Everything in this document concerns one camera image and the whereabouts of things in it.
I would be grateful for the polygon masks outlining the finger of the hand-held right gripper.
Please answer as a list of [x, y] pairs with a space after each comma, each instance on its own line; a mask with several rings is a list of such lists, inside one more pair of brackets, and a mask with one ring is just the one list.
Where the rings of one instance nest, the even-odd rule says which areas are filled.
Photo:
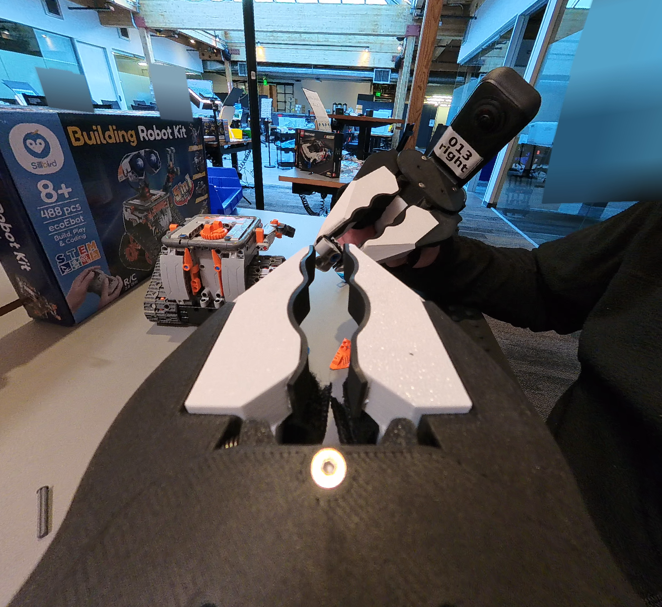
[[339, 238], [348, 229], [373, 226], [393, 198], [399, 193], [396, 175], [380, 166], [367, 175], [356, 175], [348, 184], [323, 222], [319, 236]]
[[393, 199], [375, 223], [376, 237], [365, 241], [361, 250], [378, 263], [399, 259], [411, 253], [439, 225], [440, 218], [436, 211]]

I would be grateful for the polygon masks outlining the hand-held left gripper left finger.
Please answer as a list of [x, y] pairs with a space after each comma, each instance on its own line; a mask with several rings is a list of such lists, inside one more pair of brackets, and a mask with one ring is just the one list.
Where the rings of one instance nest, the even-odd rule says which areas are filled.
[[301, 322], [310, 310], [312, 246], [300, 249], [240, 295], [220, 330], [185, 409], [267, 421], [276, 429], [304, 398], [308, 342]]

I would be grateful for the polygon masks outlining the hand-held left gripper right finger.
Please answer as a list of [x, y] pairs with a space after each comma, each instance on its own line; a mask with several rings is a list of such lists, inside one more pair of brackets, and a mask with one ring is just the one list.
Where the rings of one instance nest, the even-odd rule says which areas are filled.
[[441, 311], [387, 272], [358, 247], [344, 248], [352, 337], [345, 401], [352, 416], [370, 416], [384, 434], [404, 418], [465, 414], [472, 402], [434, 322]]

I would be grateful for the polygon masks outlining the pale grey brick connector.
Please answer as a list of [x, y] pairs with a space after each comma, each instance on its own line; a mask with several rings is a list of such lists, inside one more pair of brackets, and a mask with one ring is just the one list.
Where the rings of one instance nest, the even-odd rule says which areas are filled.
[[314, 248], [317, 253], [316, 267], [321, 272], [328, 272], [329, 270], [335, 268], [335, 266], [338, 264], [337, 263], [335, 265], [332, 265], [330, 263], [330, 257], [333, 254], [335, 253], [341, 254], [341, 258], [342, 258], [343, 248], [338, 244], [338, 241], [336, 241], [333, 237], [329, 237], [327, 235], [319, 236], [314, 245]]

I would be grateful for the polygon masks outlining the black axle rod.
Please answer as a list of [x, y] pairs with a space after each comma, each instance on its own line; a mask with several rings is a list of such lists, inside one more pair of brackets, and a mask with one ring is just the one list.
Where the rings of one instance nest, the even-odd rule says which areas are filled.
[[37, 489], [37, 539], [44, 539], [52, 531], [52, 487]]

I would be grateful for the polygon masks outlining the person's right forearm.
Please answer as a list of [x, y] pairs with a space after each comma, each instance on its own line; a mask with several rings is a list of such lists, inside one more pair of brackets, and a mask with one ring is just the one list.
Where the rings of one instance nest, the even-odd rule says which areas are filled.
[[590, 230], [533, 250], [457, 236], [427, 267], [391, 268], [438, 305], [458, 303], [535, 332], [580, 330], [618, 270], [620, 251]]

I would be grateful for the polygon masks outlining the person's right hand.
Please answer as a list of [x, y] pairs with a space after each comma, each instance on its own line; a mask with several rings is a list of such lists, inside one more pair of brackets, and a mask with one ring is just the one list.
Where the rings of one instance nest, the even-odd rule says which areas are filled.
[[[406, 256], [400, 257], [384, 264], [388, 267], [401, 266], [407, 263], [408, 259], [412, 259], [415, 267], [426, 267], [433, 263], [440, 252], [441, 242], [448, 239], [457, 232], [457, 227], [461, 221], [459, 214], [440, 214], [439, 225], [431, 231], [428, 235], [417, 242], [417, 247]], [[368, 226], [365, 229], [350, 229], [339, 238], [339, 244], [354, 244], [361, 250], [361, 245], [377, 235], [375, 225]]]

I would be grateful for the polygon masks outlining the wooden side table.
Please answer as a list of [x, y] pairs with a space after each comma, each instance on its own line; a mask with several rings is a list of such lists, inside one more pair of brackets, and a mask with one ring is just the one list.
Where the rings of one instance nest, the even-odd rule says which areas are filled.
[[332, 195], [347, 185], [352, 178], [329, 178], [317, 173], [300, 172], [291, 175], [280, 175], [279, 181], [290, 183], [295, 195], [310, 195], [321, 193]]

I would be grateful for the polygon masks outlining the black toy car box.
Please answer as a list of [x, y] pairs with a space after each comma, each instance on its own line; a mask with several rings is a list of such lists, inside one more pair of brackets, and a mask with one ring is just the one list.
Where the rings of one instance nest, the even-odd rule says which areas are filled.
[[296, 168], [329, 178], [340, 177], [342, 133], [297, 129], [295, 143]]

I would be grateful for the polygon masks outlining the black perforated board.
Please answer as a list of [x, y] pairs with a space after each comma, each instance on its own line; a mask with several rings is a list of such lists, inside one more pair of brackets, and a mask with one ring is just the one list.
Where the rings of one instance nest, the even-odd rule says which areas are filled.
[[516, 375], [492, 333], [491, 327], [480, 311], [457, 304], [442, 305], [441, 309], [501, 367], [511, 380], [519, 385]]

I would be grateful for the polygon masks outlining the grey orange tracked toy robot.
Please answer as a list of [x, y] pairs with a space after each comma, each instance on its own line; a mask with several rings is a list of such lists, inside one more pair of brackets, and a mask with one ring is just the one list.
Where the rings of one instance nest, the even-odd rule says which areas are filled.
[[285, 258], [262, 255], [274, 239], [294, 237], [278, 220], [252, 215], [197, 215], [172, 224], [144, 300], [145, 317], [161, 325], [200, 325]]

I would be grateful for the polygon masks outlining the blue storage bin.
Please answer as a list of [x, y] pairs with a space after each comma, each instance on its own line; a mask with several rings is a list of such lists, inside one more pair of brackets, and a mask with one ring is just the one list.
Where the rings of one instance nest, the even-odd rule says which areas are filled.
[[232, 167], [207, 167], [211, 214], [234, 215], [243, 190], [237, 171]]

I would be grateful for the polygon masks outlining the black metal pole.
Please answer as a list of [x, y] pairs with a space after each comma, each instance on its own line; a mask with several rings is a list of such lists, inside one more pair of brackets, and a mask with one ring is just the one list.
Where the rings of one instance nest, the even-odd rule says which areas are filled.
[[264, 210], [263, 170], [260, 140], [260, 100], [257, 81], [257, 60], [255, 44], [255, 23], [253, 0], [242, 0], [244, 20], [245, 61], [248, 72], [248, 96], [250, 109], [250, 128], [252, 137], [253, 181], [255, 207]]

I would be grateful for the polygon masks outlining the blue robot kit box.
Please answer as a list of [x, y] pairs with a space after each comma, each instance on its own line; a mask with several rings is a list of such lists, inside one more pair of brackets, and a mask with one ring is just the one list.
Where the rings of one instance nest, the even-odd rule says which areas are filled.
[[203, 125], [1, 109], [1, 263], [30, 317], [74, 325], [149, 278], [208, 208]]

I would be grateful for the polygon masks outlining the wooden post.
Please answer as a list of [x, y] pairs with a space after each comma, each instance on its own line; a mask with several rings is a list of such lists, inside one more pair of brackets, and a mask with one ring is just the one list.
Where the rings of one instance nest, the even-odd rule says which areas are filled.
[[442, 13], [443, 0], [426, 0], [421, 33], [418, 41], [417, 61], [410, 90], [407, 123], [414, 123], [413, 133], [405, 145], [414, 149], [417, 144], [418, 128], [424, 103], [432, 55]]

